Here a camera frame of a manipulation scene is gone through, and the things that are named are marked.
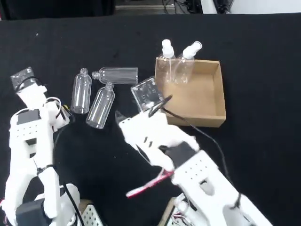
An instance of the brown cardboard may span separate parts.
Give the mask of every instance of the brown cardboard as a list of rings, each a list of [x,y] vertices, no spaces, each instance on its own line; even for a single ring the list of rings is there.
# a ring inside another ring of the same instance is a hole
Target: brown cardboard
[[[163,71],[157,68],[159,60],[156,60],[156,84],[164,97],[173,95],[165,108],[195,126],[220,127],[226,120],[220,62],[196,60],[189,82],[175,84],[166,82]],[[167,119],[173,125],[187,125],[169,114]]]

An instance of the white wall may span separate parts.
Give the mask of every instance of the white wall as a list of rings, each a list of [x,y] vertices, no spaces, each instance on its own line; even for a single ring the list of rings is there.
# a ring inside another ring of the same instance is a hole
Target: white wall
[[[234,0],[233,14],[269,14],[301,12],[301,0]]]

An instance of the bottle cap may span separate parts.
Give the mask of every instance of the bottle cap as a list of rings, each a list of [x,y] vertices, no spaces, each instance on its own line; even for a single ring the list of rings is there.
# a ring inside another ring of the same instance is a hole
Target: bottle cap
[[[174,56],[174,48],[171,46],[169,39],[164,39],[162,41],[162,53],[166,58],[172,58]]]
[[[100,79],[100,73],[99,72],[92,72],[92,79]]]
[[[87,68],[82,68],[79,73],[88,74],[88,69]]]
[[[183,57],[186,59],[193,58],[196,53],[202,48],[202,43],[195,41],[191,46],[183,50]]]

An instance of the transparent container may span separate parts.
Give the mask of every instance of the transparent container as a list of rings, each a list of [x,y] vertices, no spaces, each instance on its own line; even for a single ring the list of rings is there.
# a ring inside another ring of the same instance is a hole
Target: transparent container
[[[74,79],[71,111],[77,114],[86,114],[90,108],[92,79],[88,70],[82,68]]]
[[[194,67],[194,56],[201,48],[202,44],[196,41],[178,56],[178,62],[174,66],[174,81],[176,83],[188,83]]]
[[[157,67],[164,73],[165,80],[171,82],[174,78],[172,68],[174,66],[175,59],[174,48],[171,45],[170,40],[165,39],[162,41],[162,53],[158,56],[158,65]]]
[[[103,84],[137,84],[138,67],[103,67],[92,73],[92,78]]]
[[[104,128],[115,98],[113,87],[114,85],[109,82],[97,92],[96,98],[86,119],[86,123],[89,126],[96,129]]]

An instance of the black background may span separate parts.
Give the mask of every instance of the black background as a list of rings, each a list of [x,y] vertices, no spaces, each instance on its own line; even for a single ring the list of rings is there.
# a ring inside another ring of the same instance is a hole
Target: black background
[[[9,76],[31,66],[48,90],[71,102],[74,76],[103,66],[138,66],[139,80],[154,75],[161,41],[169,38],[177,54],[195,40],[196,58],[219,60],[226,100],[226,122],[205,129],[221,144],[236,189],[271,221],[298,225],[301,161],[301,14],[128,16],[0,22],[0,196],[9,172],[9,120],[25,105]],[[94,82],[92,100],[100,83]],[[165,181],[128,200],[125,193],[154,178],[149,166],[124,141],[114,112],[138,111],[130,86],[116,85],[105,129],[78,117],[62,134],[55,159],[58,173],[91,199],[109,226],[156,225],[180,190]],[[221,166],[215,146],[190,128],[184,131]],[[26,199],[42,192],[34,180]]]

